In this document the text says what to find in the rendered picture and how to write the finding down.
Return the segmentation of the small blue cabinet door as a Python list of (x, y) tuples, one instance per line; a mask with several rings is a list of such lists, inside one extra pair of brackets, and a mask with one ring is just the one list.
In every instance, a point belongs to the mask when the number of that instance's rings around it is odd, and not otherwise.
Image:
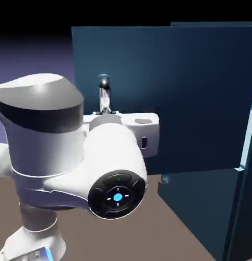
[(159, 196), (216, 261), (230, 261), (243, 168), (163, 175)]

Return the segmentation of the shiny metal door handle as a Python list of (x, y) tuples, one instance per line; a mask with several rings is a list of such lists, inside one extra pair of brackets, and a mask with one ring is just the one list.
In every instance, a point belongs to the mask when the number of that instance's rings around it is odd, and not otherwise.
[(111, 102), (110, 102), (110, 78), (107, 74), (99, 75), (99, 112), (111, 113)]

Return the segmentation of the blue cabinet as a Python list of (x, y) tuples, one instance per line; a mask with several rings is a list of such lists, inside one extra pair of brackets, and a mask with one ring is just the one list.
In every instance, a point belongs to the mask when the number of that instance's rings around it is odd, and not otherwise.
[[(243, 29), (252, 30), (252, 22), (180, 22), (174, 23), (173, 27), (241, 31)], [(244, 50), (252, 54), (252, 40), (246, 42)], [(229, 251), (230, 261), (247, 261), (252, 258), (252, 98), (239, 167), (243, 168), (244, 175)]]

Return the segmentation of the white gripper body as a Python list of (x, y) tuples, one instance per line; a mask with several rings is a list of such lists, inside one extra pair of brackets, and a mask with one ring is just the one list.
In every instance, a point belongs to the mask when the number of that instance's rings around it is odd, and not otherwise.
[(144, 158), (157, 155), (159, 148), (159, 116), (157, 114), (119, 113), (115, 116), (118, 122), (134, 133)]

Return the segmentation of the large blue cabinet door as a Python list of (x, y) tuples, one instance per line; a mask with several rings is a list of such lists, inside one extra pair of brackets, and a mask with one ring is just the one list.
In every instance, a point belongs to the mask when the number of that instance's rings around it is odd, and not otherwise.
[(98, 76), (111, 106), (160, 118), (151, 174), (237, 168), (252, 104), (252, 26), (73, 27), (75, 84), (89, 114)]

